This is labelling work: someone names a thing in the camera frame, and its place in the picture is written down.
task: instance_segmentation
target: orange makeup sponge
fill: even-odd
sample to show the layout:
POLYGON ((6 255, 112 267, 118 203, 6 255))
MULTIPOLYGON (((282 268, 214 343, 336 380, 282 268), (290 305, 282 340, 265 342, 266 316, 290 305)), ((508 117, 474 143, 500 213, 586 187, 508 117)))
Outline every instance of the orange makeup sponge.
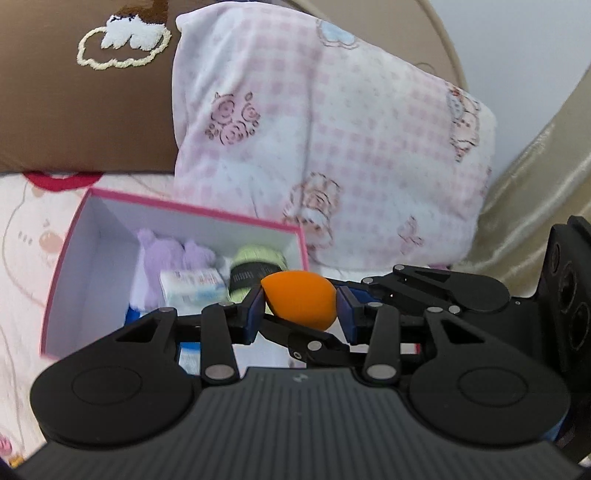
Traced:
POLYGON ((273 314, 317 330, 326 330, 336 319, 336 290, 324 277, 291 270, 261 280, 273 314))

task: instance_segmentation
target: purple plush toy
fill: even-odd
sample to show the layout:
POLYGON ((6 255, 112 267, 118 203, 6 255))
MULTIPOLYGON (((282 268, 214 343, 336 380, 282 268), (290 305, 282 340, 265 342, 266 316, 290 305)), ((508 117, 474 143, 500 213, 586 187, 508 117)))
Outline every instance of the purple plush toy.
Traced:
POLYGON ((160 285, 162 270, 198 270, 210 268, 216 254, 209 248, 200 247, 192 240, 185 248, 174 238, 156 238, 147 228, 138 232, 139 243, 144 247, 144 271, 148 279, 144 310, 152 311, 164 305, 160 285))
POLYGON ((185 270, 203 270, 216 264, 216 254, 207 247, 197 245, 193 240, 185 243, 183 268, 185 270))

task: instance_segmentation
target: brown pillow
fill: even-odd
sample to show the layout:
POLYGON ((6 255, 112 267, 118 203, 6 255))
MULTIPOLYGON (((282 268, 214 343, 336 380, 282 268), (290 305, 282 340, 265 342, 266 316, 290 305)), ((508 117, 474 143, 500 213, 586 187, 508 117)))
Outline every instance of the brown pillow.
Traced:
POLYGON ((215 0, 125 1, 3 3, 0 171, 173 171, 175 20, 215 0))

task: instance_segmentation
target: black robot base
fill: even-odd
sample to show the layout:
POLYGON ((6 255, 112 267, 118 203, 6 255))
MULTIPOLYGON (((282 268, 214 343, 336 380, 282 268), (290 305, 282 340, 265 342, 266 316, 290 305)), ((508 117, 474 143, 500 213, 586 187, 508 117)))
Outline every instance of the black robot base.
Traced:
POLYGON ((265 314, 265 292, 156 310, 58 361, 31 389, 48 443, 22 480, 582 480, 591 451, 591 227, 555 225, 536 294, 396 265, 332 281, 354 353, 265 314), (257 333, 307 369, 250 368, 257 333), (178 365, 201 342, 200 375, 178 365), (400 343, 420 345, 405 355, 400 343))

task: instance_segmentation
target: ribbed black surface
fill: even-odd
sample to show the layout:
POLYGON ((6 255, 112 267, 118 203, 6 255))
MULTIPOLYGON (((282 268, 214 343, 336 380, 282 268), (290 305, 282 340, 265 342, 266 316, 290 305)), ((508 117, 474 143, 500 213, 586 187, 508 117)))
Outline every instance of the ribbed black surface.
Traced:
POLYGON ((207 389, 175 428, 141 445, 86 452, 57 444, 18 469, 25 480, 574 480, 546 443, 485 452, 417 423, 396 392, 346 369, 251 368, 207 389))

